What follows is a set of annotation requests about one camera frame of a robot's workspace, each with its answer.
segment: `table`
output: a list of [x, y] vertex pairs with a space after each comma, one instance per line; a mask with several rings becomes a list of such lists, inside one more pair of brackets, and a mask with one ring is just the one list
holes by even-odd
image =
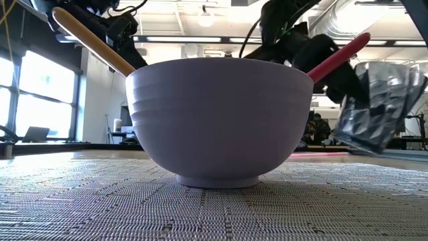
[[250, 188], [195, 189], [143, 151], [0, 161], [0, 240], [426, 240], [428, 164], [292, 155]]

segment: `wooden handle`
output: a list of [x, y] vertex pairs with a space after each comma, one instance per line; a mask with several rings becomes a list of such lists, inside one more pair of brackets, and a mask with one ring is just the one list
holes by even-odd
[[107, 44], [100, 40], [66, 10], [61, 7], [54, 7], [52, 16], [64, 30], [72, 36], [75, 36], [79, 42], [87, 47], [92, 53], [96, 54], [123, 76], [127, 77], [135, 71], [134, 67], [108, 47]]

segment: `crumpled foil bag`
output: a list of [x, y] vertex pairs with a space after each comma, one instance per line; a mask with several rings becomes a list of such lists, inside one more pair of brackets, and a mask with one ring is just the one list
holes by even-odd
[[345, 96], [335, 138], [364, 151], [381, 154], [427, 86], [424, 74], [388, 62], [365, 62], [355, 67], [369, 103]]

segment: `red spatula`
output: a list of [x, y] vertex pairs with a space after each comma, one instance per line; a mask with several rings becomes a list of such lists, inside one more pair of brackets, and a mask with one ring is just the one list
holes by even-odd
[[358, 53], [370, 41], [370, 34], [363, 33], [346, 44], [343, 48], [339, 49], [336, 53], [325, 59], [321, 64], [308, 72], [309, 77], [316, 84], [318, 81], [326, 77], [333, 70], [337, 69], [343, 63], [348, 61], [356, 53]]

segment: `bowl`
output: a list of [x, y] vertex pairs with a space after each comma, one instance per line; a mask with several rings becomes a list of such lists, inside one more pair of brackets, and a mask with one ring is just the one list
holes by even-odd
[[255, 185], [293, 153], [312, 90], [297, 69], [237, 58], [161, 62], [126, 79], [143, 149], [180, 184], [215, 189]]

